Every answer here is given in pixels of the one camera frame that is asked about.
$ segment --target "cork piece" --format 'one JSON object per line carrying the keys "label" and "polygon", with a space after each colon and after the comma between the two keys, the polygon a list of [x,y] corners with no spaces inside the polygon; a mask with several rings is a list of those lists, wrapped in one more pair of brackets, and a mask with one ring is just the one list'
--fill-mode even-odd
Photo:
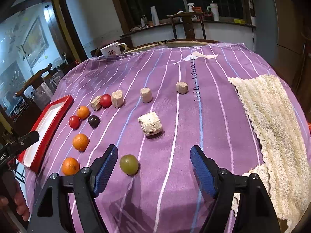
{"label": "cork piece", "polygon": [[146,136],[158,134],[163,130],[160,119],[155,112],[150,112],[138,118],[142,131]]}
{"label": "cork piece", "polygon": [[112,105],[116,108],[119,108],[123,104],[123,94],[121,90],[118,90],[116,92],[113,92],[111,94],[111,102]]}
{"label": "cork piece", "polygon": [[143,103],[148,103],[152,100],[152,94],[150,88],[143,88],[140,90]]}
{"label": "cork piece", "polygon": [[188,92],[188,85],[185,82],[178,81],[176,84],[176,90],[180,94],[185,94]]}
{"label": "cork piece", "polygon": [[93,99],[93,101],[91,101],[91,108],[94,109],[95,111],[99,111],[99,109],[101,108],[100,98],[101,98],[101,95],[96,96]]}

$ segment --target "white cup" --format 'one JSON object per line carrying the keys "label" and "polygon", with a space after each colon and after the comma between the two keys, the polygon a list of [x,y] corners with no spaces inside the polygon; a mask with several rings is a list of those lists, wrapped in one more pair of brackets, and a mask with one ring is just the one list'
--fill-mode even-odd
{"label": "white cup", "polygon": [[108,46],[105,46],[105,47],[101,48],[100,51],[105,56],[121,54],[119,46],[124,46],[125,50],[124,50],[123,53],[125,53],[128,46],[126,44],[121,44],[121,43],[118,43],[118,42],[114,42],[114,43],[112,43],[112,44],[110,44]]}
{"label": "white cup", "polygon": [[207,11],[212,11],[214,16],[214,21],[219,21],[219,12],[218,12],[218,5],[217,3],[210,3],[210,5],[207,7]]}

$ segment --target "human hand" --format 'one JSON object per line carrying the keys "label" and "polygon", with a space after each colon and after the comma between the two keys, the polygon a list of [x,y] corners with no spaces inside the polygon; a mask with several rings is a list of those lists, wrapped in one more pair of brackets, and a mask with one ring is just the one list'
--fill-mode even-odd
{"label": "human hand", "polygon": [[[26,205],[26,200],[21,191],[21,186],[17,180],[14,180],[16,193],[14,196],[14,202],[17,206],[16,212],[23,217],[24,221],[29,219],[29,208]],[[0,197],[0,207],[4,207],[8,205],[9,201],[5,197]]]}

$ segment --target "blue gripper pad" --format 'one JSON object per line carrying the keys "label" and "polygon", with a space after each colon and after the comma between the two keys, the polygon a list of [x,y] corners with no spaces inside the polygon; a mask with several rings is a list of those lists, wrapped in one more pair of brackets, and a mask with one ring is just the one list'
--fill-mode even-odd
{"label": "blue gripper pad", "polygon": [[94,178],[94,188],[93,188],[93,193],[94,193],[95,198],[98,197],[99,194],[105,190],[108,180],[114,169],[114,166],[116,165],[116,162],[118,160],[118,148],[115,145],[110,145],[108,149],[106,150],[105,154],[107,152],[109,153],[109,155],[107,156],[106,160],[103,162],[98,173],[96,174],[95,172],[96,175]]}
{"label": "blue gripper pad", "polygon": [[190,159],[194,171],[200,180],[201,187],[206,193],[214,197],[217,193],[214,186],[214,178],[211,172],[208,170],[206,164],[203,162],[203,159],[199,155],[196,146],[192,146],[190,149]]}

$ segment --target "red tray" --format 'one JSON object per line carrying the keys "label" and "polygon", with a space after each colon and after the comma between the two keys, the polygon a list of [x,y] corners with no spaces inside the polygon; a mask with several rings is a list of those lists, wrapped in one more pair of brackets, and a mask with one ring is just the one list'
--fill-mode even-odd
{"label": "red tray", "polygon": [[64,115],[74,102],[74,99],[67,95],[47,105],[31,131],[38,131],[39,141],[18,156],[18,161],[35,173],[38,173],[42,160],[49,144],[57,130]]}

